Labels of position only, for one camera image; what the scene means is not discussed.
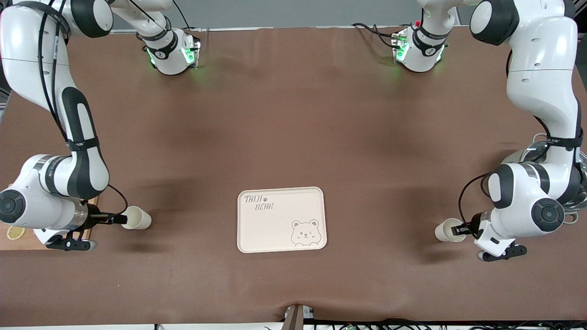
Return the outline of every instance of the cup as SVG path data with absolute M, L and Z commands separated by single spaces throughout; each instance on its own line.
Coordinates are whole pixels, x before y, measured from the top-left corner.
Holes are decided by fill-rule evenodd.
M 141 230 L 151 225 L 151 216 L 138 206 L 129 206 L 122 215 L 128 218 L 127 223 L 122 225 L 125 229 Z
M 451 242 L 451 243 L 458 243 L 462 242 L 465 239 L 466 235 L 455 235 L 453 234 L 453 227 L 458 225 L 462 225 L 463 222 L 459 219 L 450 218 L 444 220 L 443 223 L 436 226 L 434 230 L 434 235 L 442 242 Z

